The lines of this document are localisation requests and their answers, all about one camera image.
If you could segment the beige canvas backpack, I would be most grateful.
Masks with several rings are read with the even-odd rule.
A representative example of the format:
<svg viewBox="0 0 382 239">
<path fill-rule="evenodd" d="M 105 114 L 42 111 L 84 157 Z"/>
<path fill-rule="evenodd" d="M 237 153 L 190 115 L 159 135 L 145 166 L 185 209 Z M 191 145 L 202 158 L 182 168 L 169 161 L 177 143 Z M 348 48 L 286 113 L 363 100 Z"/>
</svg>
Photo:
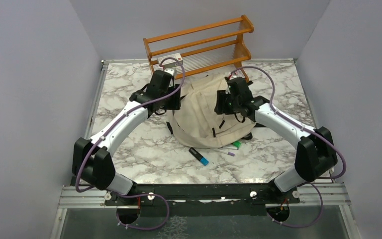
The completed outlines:
<svg viewBox="0 0 382 239">
<path fill-rule="evenodd" d="M 218 90 L 227 88 L 226 74 L 208 75 L 181 89 L 181 107 L 167 111 L 167 126 L 182 145 L 221 148 L 251 133 L 255 123 L 234 115 L 218 115 L 214 109 Z"/>
</svg>

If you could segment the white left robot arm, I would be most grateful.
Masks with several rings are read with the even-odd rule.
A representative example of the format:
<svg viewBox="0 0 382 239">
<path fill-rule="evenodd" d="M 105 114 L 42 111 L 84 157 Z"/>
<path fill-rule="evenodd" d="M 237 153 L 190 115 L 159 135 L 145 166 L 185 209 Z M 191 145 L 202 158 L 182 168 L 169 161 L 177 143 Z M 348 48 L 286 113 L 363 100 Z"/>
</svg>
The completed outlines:
<svg viewBox="0 0 382 239">
<path fill-rule="evenodd" d="M 175 68 L 156 70 L 150 83 L 134 92 L 124 109 L 101 131 L 86 139 L 80 137 L 74 144 L 72 173 L 76 188 L 80 180 L 99 190 L 117 192 L 124 204 L 136 200 L 134 181 L 115 170 L 112 156 L 122 142 L 155 112 L 180 108 L 180 84 L 175 84 Z"/>
</svg>

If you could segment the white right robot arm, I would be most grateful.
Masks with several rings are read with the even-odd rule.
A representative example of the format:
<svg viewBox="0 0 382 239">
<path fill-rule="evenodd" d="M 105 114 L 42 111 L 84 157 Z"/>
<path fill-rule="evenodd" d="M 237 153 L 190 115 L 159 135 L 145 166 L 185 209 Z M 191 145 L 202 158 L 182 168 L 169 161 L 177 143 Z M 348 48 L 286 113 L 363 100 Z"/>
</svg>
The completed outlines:
<svg viewBox="0 0 382 239">
<path fill-rule="evenodd" d="M 218 115 L 240 114 L 245 120 L 273 130 L 296 149 L 293 167 L 268 183 L 267 196 L 272 202 L 278 203 L 294 187 L 320 178 L 338 162 L 327 128 L 305 126 L 275 108 L 268 99 L 254 97 L 244 78 L 228 80 L 226 89 L 216 92 L 214 111 Z"/>
</svg>

